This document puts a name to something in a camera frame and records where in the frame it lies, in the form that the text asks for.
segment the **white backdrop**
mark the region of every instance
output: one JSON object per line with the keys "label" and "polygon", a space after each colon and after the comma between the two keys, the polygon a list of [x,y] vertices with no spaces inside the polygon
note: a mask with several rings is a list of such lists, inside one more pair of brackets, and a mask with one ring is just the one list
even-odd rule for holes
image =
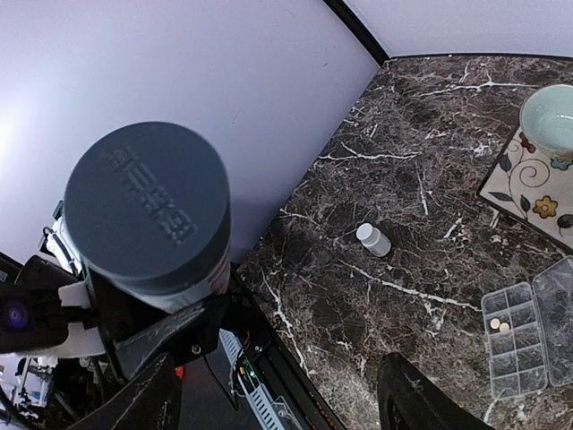
{"label": "white backdrop", "polygon": [[221,154],[241,258],[376,70],[320,0],[3,0],[0,249],[24,262],[83,152],[159,120]]}
{"label": "white backdrop", "polygon": [[573,56],[569,0],[344,0],[389,56]]}

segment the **dark marble surface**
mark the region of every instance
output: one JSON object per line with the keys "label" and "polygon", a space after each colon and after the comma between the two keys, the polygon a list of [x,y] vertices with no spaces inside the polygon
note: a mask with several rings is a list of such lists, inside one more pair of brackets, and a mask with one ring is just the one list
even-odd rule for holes
{"label": "dark marble surface", "polygon": [[[398,351],[502,429],[572,428],[573,389],[492,402],[483,294],[530,280],[563,252],[475,198],[535,88],[573,83],[568,61],[433,57],[388,62],[242,268],[349,429],[377,429],[376,374]],[[363,221],[391,239],[373,257]]]}

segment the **decorative tile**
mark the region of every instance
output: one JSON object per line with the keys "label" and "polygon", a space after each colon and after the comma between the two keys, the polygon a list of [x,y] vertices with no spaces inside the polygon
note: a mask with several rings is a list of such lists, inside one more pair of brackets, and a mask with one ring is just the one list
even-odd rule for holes
{"label": "decorative tile", "polygon": [[551,159],[521,127],[501,150],[478,195],[496,209],[573,248],[573,161]]}

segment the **white pill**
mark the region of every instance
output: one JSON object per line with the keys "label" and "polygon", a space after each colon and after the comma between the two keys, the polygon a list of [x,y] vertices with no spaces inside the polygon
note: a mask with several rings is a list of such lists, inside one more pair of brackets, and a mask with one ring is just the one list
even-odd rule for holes
{"label": "white pill", "polygon": [[501,321],[498,320],[497,318],[493,318],[490,321],[490,327],[492,327],[494,330],[498,330],[500,328],[500,324],[501,324]]}

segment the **gray cylindrical cap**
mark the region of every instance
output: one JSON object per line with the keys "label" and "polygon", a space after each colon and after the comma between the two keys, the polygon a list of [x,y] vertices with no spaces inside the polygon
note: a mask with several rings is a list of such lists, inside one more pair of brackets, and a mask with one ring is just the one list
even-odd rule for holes
{"label": "gray cylindrical cap", "polygon": [[65,189],[64,219],[89,266],[139,294],[207,276],[230,237],[227,173],[197,133],[140,123],[94,144]]}

